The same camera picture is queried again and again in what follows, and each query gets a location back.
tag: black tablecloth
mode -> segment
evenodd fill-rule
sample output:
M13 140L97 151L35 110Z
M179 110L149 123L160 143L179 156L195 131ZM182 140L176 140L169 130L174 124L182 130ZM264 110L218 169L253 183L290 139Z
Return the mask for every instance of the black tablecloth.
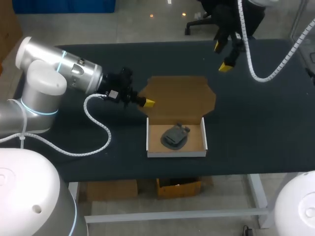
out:
M136 106L94 99L91 114L107 125L112 143L103 152L80 159L26 139L26 148L46 156L65 181L192 177L249 173L301 172L315 169L315 87L298 56L267 83L249 75L245 54L236 68L218 72L223 58L214 42L71 45L61 48L100 64L106 72L123 66L134 71L141 90L153 75L202 75L217 94L215 110L205 116L208 154L204 158L146 157L146 117ZM269 75L289 50L284 40L251 42L258 76ZM21 95L24 80L16 92ZM84 115L81 92L68 90L52 129L42 136L71 152L87 152L106 142L107 134ZM2 147L18 147L12 141Z

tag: box lid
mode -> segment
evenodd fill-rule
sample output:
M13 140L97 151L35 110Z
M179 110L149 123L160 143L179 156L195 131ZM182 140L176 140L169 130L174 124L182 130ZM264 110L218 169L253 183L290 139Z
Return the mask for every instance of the box lid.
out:
M152 108L140 108L150 124L200 124L216 102L203 76L153 76L140 96L156 102Z

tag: chair wheel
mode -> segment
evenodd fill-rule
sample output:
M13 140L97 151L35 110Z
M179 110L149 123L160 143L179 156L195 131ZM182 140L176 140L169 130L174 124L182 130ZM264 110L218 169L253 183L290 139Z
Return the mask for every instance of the chair wheel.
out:
M185 29L185 35L190 35L190 28Z

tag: open cardboard box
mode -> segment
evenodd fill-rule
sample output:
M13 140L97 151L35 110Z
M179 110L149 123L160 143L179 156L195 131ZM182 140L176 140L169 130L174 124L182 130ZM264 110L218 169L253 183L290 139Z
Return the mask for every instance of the open cardboard box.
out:
M148 157L203 157L208 146L203 116L215 107L216 95L203 76L153 76L140 96L155 101L152 108L140 108L147 118ZM187 143L180 150L165 147L162 134L176 125L190 128Z

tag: gray floor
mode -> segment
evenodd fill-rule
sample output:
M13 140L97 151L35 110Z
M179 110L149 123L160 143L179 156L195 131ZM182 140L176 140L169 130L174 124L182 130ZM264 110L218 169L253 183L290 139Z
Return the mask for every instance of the gray floor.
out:
M284 174L261 175L268 199L273 196L283 177ZM138 198L93 202L92 215L254 207L245 176L216 176L213 180L214 186L203 186L198 196L172 200L157 200L154 180L141 180L138 185L142 191ZM86 212L91 206L83 203L80 207ZM255 236L278 235L274 226L270 229L259 229L254 216L90 224L89 231L91 236L241 236L245 224L254 229Z
M299 3L300 0L283 0L281 5L268 9L255 37L287 38ZM34 36L52 45L132 43L212 39L216 26L193 27L191 36L184 36L186 23L203 12L200 3L194 0L117 0L113 14L38 14L19 15L18 18L24 36ZM2 64L0 100L13 96L21 76L14 66L16 51L17 47ZM268 197L272 196L283 177L283 174L262 175ZM139 198L95 202L92 214L252 207L248 184L243 176L214 177L214 187L205 186L200 195L177 200L156 200L150 181L141 183L147 191ZM93 224L90 225L90 235L239 236L244 224L255 228L257 236L277 235L274 228L258 229L255 217Z

